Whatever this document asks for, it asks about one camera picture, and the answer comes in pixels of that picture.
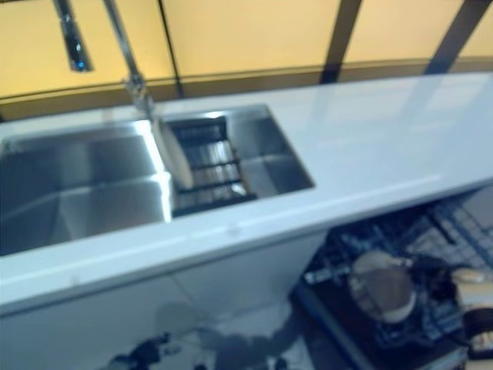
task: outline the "cabinet door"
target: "cabinet door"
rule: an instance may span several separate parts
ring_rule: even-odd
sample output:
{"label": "cabinet door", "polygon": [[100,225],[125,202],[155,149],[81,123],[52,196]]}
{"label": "cabinet door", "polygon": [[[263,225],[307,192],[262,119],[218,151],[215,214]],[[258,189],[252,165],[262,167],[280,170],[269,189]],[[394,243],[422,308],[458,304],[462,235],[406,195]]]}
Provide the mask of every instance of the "cabinet door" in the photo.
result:
{"label": "cabinet door", "polygon": [[225,257],[173,276],[212,318],[283,301],[296,284],[326,231],[291,238]]}
{"label": "cabinet door", "polygon": [[319,67],[339,0],[166,0],[180,73]]}
{"label": "cabinet door", "polygon": [[101,368],[140,341],[191,328],[198,318],[168,276],[129,284],[2,318],[0,368]]}
{"label": "cabinet door", "polygon": [[[0,99],[60,89],[94,88],[117,84],[126,78],[129,72],[104,3],[75,0],[70,4],[94,70],[75,73],[69,68],[52,0],[6,2],[0,4]],[[146,79],[172,78],[173,67],[158,2],[116,0],[116,4],[139,70]],[[54,92],[52,96],[63,94]]]}

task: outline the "wire rack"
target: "wire rack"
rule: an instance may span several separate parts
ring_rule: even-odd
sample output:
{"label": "wire rack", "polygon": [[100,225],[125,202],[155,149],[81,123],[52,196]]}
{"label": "wire rack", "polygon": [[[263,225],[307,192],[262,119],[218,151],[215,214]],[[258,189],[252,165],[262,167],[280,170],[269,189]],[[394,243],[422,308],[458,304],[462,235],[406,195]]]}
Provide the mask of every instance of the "wire rack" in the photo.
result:
{"label": "wire rack", "polygon": [[173,128],[192,168],[195,187],[175,194],[174,216],[256,199],[243,178],[240,158],[228,140],[226,120]]}
{"label": "wire rack", "polygon": [[[333,229],[305,280],[308,284],[332,281],[348,288],[353,262],[372,250],[394,257],[431,256],[449,266],[493,271],[493,236],[463,208],[465,199],[467,196],[452,197]],[[414,285],[417,304],[406,320],[398,324],[374,321],[374,338],[381,348],[410,343],[433,346],[460,332],[461,313],[454,300],[434,300],[426,284]]]}

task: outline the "stainless steel sink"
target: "stainless steel sink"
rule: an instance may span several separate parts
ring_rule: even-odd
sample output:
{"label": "stainless steel sink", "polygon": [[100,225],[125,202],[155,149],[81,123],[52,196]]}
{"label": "stainless steel sink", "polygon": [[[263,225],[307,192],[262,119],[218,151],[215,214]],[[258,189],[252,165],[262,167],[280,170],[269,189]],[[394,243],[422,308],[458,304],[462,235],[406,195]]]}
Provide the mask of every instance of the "stainless steel sink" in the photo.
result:
{"label": "stainless steel sink", "polygon": [[192,190],[170,190],[147,121],[5,140],[0,255],[313,186],[265,106],[166,121],[193,168]]}

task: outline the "floor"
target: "floor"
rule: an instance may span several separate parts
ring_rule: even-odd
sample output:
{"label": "floor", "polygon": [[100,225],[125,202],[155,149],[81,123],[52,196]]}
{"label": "floor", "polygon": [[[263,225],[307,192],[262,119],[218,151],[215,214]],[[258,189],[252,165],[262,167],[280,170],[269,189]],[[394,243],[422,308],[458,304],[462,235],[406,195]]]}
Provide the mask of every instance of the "floor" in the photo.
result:
{"label": "floor", "polygon": [[285,369],[315,370],[303,331],[290,303],[275,304],[175,335],[164,350],[170,355],[152,370],[192,370],[200,364],[203,370],[274,370],[279,357]]}

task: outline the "yellow wall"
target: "yellow wall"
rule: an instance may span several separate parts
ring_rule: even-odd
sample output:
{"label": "yellow wall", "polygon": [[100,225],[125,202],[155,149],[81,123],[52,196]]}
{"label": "yellow wall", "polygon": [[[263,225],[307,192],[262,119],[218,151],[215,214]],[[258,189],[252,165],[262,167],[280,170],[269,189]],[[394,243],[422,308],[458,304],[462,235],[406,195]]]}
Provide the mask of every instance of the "yellow wall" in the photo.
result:
{"label": "yellow wall", "polygon": [[321,66],[339,0],[166,0],[184,76]]}
{"label": "yellow wall", "polygon": [[[339,1],[165,0],[164,4],[180,73],[185,81],[207,81],[223,79],[211,76],[219,73],[293,67],[321,71]],[[171,78],[157,0],[116,2],[145,77]],[[462,2],[364,0],[343,69],[412,59],[426,63]],[[71,3],[96,70],[82,74],[70,71],[52,0],[2,3],[0,99],[120,82],[127,75],[102,0]],[[492,36],[493,6],[460,57],[493,58]]]}
{"label": "yellow wall", "polygon": [[430,59],[462,1],[363,1],[344,62]]}
{"label": "yellow wall", "polygon": [[[139,68],[147,79],[169,78],[171,62],[155,0],[116,0]],[[52,0],[0,4],[0,98],[120,82],[126,66],[101,0],[72,0],[94,66],[69,68]]]}

